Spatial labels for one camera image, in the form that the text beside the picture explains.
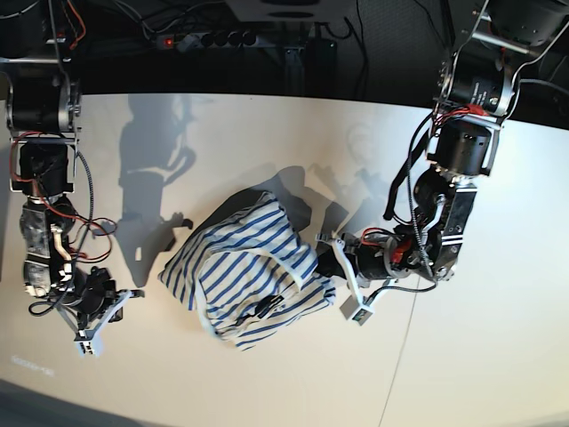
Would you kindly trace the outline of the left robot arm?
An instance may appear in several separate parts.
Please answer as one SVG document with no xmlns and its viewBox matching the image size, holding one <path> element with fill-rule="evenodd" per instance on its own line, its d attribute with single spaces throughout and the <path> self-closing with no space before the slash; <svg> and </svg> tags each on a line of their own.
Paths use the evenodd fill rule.
<svg viewBox="0 0 569 427">
<path fill-rule="evenodd" d="M 413 133 L 408 154 L 392 181 L 383 217 L 397 218 L 406 188 L 410 219 L 389 231 L 322 237 L 327 250 L 317 271 L 360 286 L 379 280 L 383 290 L 412 274 L 435 286 L 453 274 L 477 187 L 489 175 L 505 122 L 524 81 L 568 29 L 565 1 L 484 1 L 459 26 L 439 71 L 439 94 Z"/>
</svg>

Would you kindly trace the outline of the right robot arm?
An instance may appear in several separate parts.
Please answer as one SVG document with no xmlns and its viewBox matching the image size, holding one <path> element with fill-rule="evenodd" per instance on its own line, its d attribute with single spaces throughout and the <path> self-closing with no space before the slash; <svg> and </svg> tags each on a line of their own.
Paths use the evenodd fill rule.
<svg viewBox="0 0 569 427">
<path fill-rule="evenodd" d="M 75 335 L 82 354 L 100 351 L 103 328 L 123 317 L 128 300 L 141 290 L 119 290 L 108 270 L 79 265 L 85 233 L 99 228 L 91 213 L 81 215 L 68 196 L 75 190 L 76 166 L 86 162 L 78 148 L 79 83 L 62 54 L 72 49 L 72 27 L 56 21 L 52 1 L 1 3 L 1 72 L 8 80 L 5 101 L 10 132 L 10 189 L 25 196 L 20 233 L 26 245 L 23 285 L 35 298 L 29 313 L 40 318 L 57 311 Z M 83 235 L 69 239 L 79 224 Z"/>
</svg>

